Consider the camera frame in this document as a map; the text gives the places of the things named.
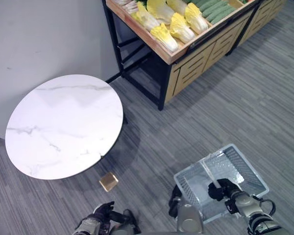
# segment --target small gold box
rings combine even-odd
[[[103,186],[104,190],[106,190],[106,192],[109,192],[111,189],[113,189],[115,185],[118,184],[119,181],[114,174],[108,172],[99,180],[99,182]]]

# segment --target wooden drawer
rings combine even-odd
[[[231,30],[224,33],[223,36],[217,39],[203,72],[210,68],[218,60],[220,60],[232,48],[238,37],[239,32],[241,32],[246,21],[247,19],[236,24]]]
[[[256,33],[258,30],[260,30],[266,23],[268,23],[277,14],[276,11],[281,10],[285,1],[286,0],[264,1],[256,12],[254,18],[250,22],[250,25],[247,28],[246,33],[242,37],[239,45],[244,43],[248,38],[254,35],[254,33]]]
[[[216,42],[211,43],[203,51],[196,54],[193,58],[188,60],[184,65],[176,70],[179,71],[179,73],[173,95],[179,93],[202,74],[215,43]]]
[[[271,21],[283,8],[284,4],[285,4],[286,0],[277,0],[273,9],[271,10],[271,12],[269,13],[267,19],[266,19],[266,23],[268,23],[269,21]]]

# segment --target shelf leg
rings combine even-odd
[[[161,82],[160,97],[159,97],[159,103],[158,103],[158,110],[160,111],[163,110],[163,107],[165,105],[167,89],[168,89],[168,84],[169,84],[170,74],[171,74],[171,68],[172,68],[172,65],[167,65],[166,77]]]
[[[111,10],[107,7],[105,0],[102,0],[102,5],[103,5],[104,13],[106,15],[108,28],[109,28],[109,32],[110,32],[111,40],[112,40],[112,44],[113,44],[114,53],[117,58],[119,71],[120,71],[120,74],[122,75],[124,67],[122,64],[121,51],[120,51],[120,48],[118,47],[119,42],[118,42],[118,37],[117,37],[116,26],[114,24],[113,14],[112,14]]]

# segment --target black metal frame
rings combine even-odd
[[[222,30],[224,30],[226,27],[228,27],[230,24],[232,24],[235,20],[238,20],[239,18],[243,17],[247,12],[249,12],[251,9],[253,9],[252,14],[250,15],[247,23],[245,24],[243,30],[241,31],[240,35],[238,36],[236,42],[232,46],[231,50],[226,54],[229,55],[232,53],[232,51],[238,46],[240,40],[242,39],[243,35],[245,34],[250,22],[252,21],[253,17],[255,16],[255,13],[257,12],[260,4],[264,0],[254,0],[248,7],[244,9],[244,11],[237,12],[235,15],[233,15],[229,20],[227,20],[224,23],[221,23],[218,27],[214,28],[213,30],[210,31],[209,34],[199,38],[196,42],[194,42],[188,49],[188,51],[181,56],[178,60],[176,60],[174,63],[177,64],[181,60],[183,60],[185,57],[187,57],[190,53],[194,52],[197,50],[201,45],[215,37],[218,33],[220,33]],[[153,103],[155,103],[158,106],[159,110],[163,110],[164,108],[164,103],[166,99],[166,94],[167,94],[167,89],[168,89],[168,84],[169,84],[169,79],[170,79],[170,73],[171,73],[171,68],[172,64],[165,65],[165,77],[161,79],[160,83],[160,94],[159,97],[156,97],[154,94],[152,94],[150,91],[148,91],[142,84],[140,84],[137,80],[135,80],[130,74],[129,71],[133,69],[134,67],[138,66],[140,63],[145,61],[147,58],[149,58],[152,54],[159,57],[153,50],[149,52],[147,55],[141,57],[131,65],[127,66],[126,68],[124,67],[124,64],[126,61],[128,61],[131,57],[133,57],[135,54],[137,54],[143,47],[149,47],[146,45],[143,41],[138,48],[136,48],[133,52],[131,52],[128,56],[126,56],[124,59],[122,59],[121,56],[121,48],[133,43],[140,38],[136,35],[136,37],[129,39],[127,41],[119,43],[117,33],[116,33],[116,27],[113,19],[113,12],[107,7],[106,1],[102,0],[102,5],[104,8],[104,12],[106,15],[106,19],[108,22],[108,27],[112,39],[112,44],[113,44],[113,49],[114,53],[116,55],[118,67],[119,67],[119,73],[116,75],[112,76],[110,79],[108,79],[108,83],[112,82],[119,76],[125,78],[127,81],[129,81],[133,86],[135,86],[138,90],[140,90],[147,98],[149,98]]]

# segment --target green cucumber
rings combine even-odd
[[[227,5],[227,1],[219,1],[216,4],[214,4],[213,6],[209,7],[208,9],[206,9],[203,13],[202,16],[203,17],[207,17],[209,16],[214,10],[216,10],[219,7],[225,6]]]
[[[222,13],[218,14],[210,23],[211,24],[218,23],[220,20],[222,20],[224,17],[227,17],[228,15],[230,15],[235,10],[236,9],[234,7],[231,7],[228,10],[223,11]]]
[[[206,20],[211,22],[218,14],[222,13],[223,11],[226,11],[228,9],[230,9],[231,6],[226,5],[226,6],[222,6],[219,7],[218,9],[214,10],[207,18]]]
[[[213,6],[214,4],[216,4],[218,1],[221,0],[209,0],[208,2],[206,2],[204,5],[202,5],[199,9],[201,12],[205,11],[206,9],[208,9],[209,7]]]
[[[203,6],[208,1],[209,0],[199,0],[197,1],[196,6],[200,9],[200,7]]]
[[[197,4],[199,0],[191,0],[192,3],[194,3],[195,5]]]

